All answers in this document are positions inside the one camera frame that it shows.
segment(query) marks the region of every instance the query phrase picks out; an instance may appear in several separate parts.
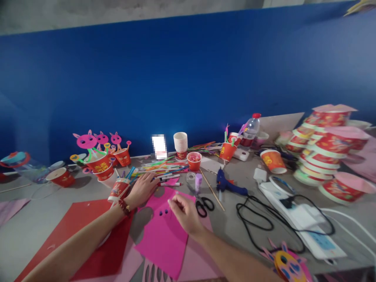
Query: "blue glue gun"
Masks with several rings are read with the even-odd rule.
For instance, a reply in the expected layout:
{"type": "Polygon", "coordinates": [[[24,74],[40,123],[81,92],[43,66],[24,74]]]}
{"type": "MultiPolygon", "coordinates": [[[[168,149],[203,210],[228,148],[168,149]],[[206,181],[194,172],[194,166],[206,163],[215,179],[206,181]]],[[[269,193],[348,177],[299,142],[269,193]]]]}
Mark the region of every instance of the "blue glue gun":
{"type": "Polygon", "coordinates": [[[230,190],[231,192],[238,193],[240,195],[246,196],[248,195],[248,190],[246,188],[240,188],[235,186],[234,184],[230,183],[224,176],[223,170],[220,168],[217,173],[217,190],[224,191],[230,190]]]}

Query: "marker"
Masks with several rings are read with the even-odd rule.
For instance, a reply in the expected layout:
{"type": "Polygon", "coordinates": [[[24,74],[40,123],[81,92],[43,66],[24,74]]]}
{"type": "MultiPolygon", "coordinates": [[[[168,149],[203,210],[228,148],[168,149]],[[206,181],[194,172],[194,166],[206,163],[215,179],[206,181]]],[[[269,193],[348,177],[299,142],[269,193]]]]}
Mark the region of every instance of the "marker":
{"type": "Polygon", "coordinates": [[[158,183],[158,186],[181,186],[181,183],[167,184],[167,183],[158,183]]]}
{"type": "Polygon", "coordinates": [[[170,176],[167,176],[167,177],[162,177],[162,180],[167,180],[167,179],[176,178],[176,177],[180,177],[180,174],[174,174],[174,175],[170,175],[170,176]]]}

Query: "red foam sheet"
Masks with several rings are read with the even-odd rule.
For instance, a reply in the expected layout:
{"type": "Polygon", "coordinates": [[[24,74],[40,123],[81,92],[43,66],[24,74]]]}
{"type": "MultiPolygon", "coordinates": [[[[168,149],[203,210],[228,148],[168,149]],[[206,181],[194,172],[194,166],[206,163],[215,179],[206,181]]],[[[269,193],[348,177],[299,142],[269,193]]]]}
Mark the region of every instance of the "red foam sheet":
{"type": "MultiPolygon", "coordinates": [[[[73,203],[15,282],[22,281],[45,257],[84,226],[105,213],[110,206],[107,199],[73,203]]],[[[112,230],[107,241],[90,256],[71,281],[114,275],[119,272],[132,219],[133,213],[112,230]]]]}

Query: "black cable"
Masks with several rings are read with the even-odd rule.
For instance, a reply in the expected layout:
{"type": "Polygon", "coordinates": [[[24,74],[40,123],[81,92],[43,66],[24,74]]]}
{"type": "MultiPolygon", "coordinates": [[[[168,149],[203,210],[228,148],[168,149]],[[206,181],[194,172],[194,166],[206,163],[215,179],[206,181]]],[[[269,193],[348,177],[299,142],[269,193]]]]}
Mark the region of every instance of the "black cable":
{"type": "MultiPolygon", "coordinates": [[[[244,224],[244,227],[246,228],[246,231],[248,233],[248,237],[249,239],[251,240],[253,246],[258,249],[260,252],[263,252],[263,249],[260,248],[256,242],[254,241],[252,235],[251,235],[251,232],[249,231],[248,229],[248,226],[247,226],[247,223],[256,227],[256,228],[259,228],[261,230],[265,230],[265,231],[271,231],[274,229],[274,224],[265,216],[259,214],[258,212],[254,211],[253,209],[251,209],[250,207],[248,207],[246,204],[248,202],[248,200],[252,200],[260,205],[262,205],[267,211],[269,211],[271,214],[273,214],[273,216],[275,216],[280,222],[282,222],[284,225],[286,225],[290,230],[294,231],[294,233],[297,235],[297,237],[299,238],[299,241],[302,243],[303,245],[303,248],[301,250],[293,250],[293,249],[289,249],[290,251],[294,252],[294,253],[297,253],[297,254],[301,254],[301,253],[304,253],[306,251],[306,246],[303,242],[303,240],[298,236],[297,232],[311,232],[311,233],[315,233],[315,234],[319,234],[319,235],[333,235],[335,233],[335,228],[333,226],[333,223],[326,217],[326,215],[323,214],[323,212],[307,197],[305,196],[302,196],[302,195],[294,195],[286,200],[289,200],[289,201],[293,201],[296,197],[302,197],[302,198],[305,198],[306,200],[308,200],[316,209],[319,210],[319,212],[325,217],[325,219],[329,222],[330,226],[331,226],[331,231],[329,233],[320,233],[320,232],[316,232],[316,231],[311,231],[311,230],[298,230],[298,229],[295,229],[293,228],[289,222],[275,209],[275,208],[272,208],[266,204],[264,204],[263,202],[261,202],[258,198],[256,198],[255,196],[249,196],[247,195],[246,196],[246,200],[245,202],[242,204],[242,203],[238,203],[236,204],[236,210],[237,210],[237,215],[238,217],[241,219],[241,221],[243,222],[244,224]],[[244,218],[241,213],[240,213],[240,210],[242,208],[246,208],[247,210],[253,212],[254,214],[264,218],[270,225],[269,228],[265,228],[265,227],[262,227],[260,225],[257,225],[249,220],[247,220],[246,218],[244,218]]],[[[273,253],[273,252],[276,252],[276,251],[279,251],[281,250],[282,248],[277,248],[277,249],[273,249],[273,250],[269,250],[269,252],[273,253]]]]}

